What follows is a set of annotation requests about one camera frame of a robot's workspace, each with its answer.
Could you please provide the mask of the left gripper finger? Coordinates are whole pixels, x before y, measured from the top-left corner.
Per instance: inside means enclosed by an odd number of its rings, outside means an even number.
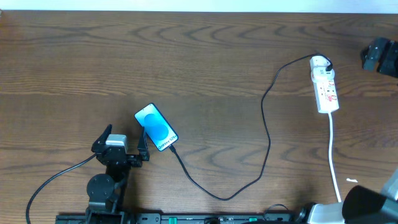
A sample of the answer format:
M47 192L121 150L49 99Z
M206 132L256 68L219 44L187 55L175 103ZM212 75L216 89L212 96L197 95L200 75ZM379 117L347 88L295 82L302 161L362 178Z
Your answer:
M94 141L91 147L91 151L94 153L102 153L106 149L106 140L111 134L112 125L109 124L103 133Z
M142 161L149 161L150 154L147 146L147 133L145 128L142 128L139 143L137 145L137 150L139 151L139 155Z

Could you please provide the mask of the blue Samsung Galaxy smartphone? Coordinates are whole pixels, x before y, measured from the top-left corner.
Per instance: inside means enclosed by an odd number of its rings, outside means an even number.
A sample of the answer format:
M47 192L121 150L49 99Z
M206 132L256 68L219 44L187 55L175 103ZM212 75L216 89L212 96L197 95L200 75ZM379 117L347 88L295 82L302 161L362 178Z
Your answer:
M166 150L178 141L178 134L165 119L155 104L150 103L135 115L137 122L145 129L159 151Z

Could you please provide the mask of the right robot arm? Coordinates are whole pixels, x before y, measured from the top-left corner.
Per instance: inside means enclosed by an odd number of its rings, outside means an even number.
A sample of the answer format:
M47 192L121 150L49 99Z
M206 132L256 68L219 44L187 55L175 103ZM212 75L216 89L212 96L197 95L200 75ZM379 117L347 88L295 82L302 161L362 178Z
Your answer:
M376 69L380 74L396 78L397 42L378 37L361 51L361 60L363 69ZM327 114L329 119L328 164L337 202L311 205L303 215L303 222L315 224L397 223L397 172L393 173L379 193L356 185L348 192L345 199L341 198L333 164L332 112L340 108L334 81L335 71L329 59L321 55L310 59L310 68L317 110L321 114Z

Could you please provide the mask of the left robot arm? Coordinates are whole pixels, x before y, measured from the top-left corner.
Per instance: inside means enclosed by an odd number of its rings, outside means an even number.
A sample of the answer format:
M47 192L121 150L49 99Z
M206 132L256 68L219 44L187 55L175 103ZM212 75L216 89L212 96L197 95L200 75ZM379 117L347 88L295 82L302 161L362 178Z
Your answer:
M146 130L142 129L137 146L138 154L127 153L127 137L112 134L108 125L93 143L91 151L104 166L106 172L92 177L86 187L89 196L85 223L135 223L136 216L123 211L123 200L130 170L142 167L150 154Z

